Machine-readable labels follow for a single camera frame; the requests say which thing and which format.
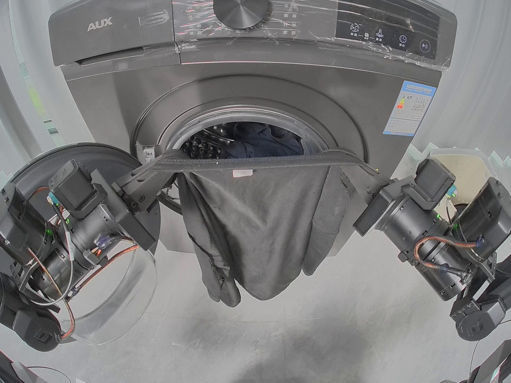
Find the gray garment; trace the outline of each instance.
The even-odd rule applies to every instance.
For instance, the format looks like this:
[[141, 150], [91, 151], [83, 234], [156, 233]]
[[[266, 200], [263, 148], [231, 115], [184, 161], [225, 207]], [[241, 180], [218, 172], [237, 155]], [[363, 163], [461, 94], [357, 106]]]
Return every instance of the gray garment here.
[[177, 182], [202, 281], [228, 306], [241, 299], [234, 280], [266, 300], [301, 270], [312, 275], [349, 201], [339, 165], [256, 169], [239, 178], [232, 170], [186, 172]]

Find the clear plastic bin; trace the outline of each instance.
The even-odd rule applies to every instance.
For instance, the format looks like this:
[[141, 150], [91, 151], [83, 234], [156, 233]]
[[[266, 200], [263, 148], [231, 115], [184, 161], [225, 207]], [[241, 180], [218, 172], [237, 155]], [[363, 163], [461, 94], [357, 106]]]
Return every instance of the clear plastic bin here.
[[[121, 242], [108, 255], [128, 246]], [[90, 345], [103, 345], [124, 335], [144, 314], [156, 285], [156, 265], [150, 252], [138, 248], [121, 256], [70, 301], [76, 322], [72, 336]], [[61, 309], [57, 317], [65, 332], [70, 321], [65, 306]]]
[[[478, 150], [432, 149], [429, 157], [438, 160], [456, 176], [454, 184], [458, 192], [452, 199], [453, 204], [469, 204], [490, 177], [497, 179], [488, 158]], [[444, 197], [435, 210], [447, 220], [446, 204], [449, 203]], [[451, 206], [449, 213], [451, 216], [455, 214]]]

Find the connector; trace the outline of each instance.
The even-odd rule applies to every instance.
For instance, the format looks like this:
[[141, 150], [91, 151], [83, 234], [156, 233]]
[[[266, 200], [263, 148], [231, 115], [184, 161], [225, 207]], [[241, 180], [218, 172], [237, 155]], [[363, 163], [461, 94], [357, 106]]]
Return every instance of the connector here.
[[446, 196], [448, 199], [458, 194], [458, 188], [453, 184], [449, 190], [447, 190]]

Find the gray floor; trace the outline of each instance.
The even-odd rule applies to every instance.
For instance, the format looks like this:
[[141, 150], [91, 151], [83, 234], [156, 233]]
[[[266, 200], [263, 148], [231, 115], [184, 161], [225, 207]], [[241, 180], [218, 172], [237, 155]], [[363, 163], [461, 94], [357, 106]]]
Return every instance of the gray floor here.
[[[186, 241], [182, 220], [167, 224]], [[59, 368], [85, 383], [439, 383], [467, 378], [475, 344], [462, 341], [442, 302], [396, 257], [385, 236], [357, 235], [311, 277], [261, 302], [242, 291], [231, 309], [215, 303], [192, 254], [158, 248], [158, 288], [140, 321], [100, 347], [73, 342], [37, 353], [0, 328], [0, 348], [26, 365]], [[483, 361], [502, 325], [476, 352]], [[59, 383], [63, 378], [42, 371]]]

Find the front-load washing machine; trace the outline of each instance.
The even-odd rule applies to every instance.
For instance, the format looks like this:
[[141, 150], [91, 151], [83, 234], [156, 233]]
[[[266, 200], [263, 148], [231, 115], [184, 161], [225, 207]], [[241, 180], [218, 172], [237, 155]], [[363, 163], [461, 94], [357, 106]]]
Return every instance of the front-load washing machine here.
[[[77, 0], [48, 25], [94, 139], [142, 163], [175, 148], [218, 157], [248, 121], [389, 176], [456, 35], [454, 14], [428, 0]], [[354, 195], [331, 255], [363, 208]], [[169, 249], [171, 237], [162, 226]]]

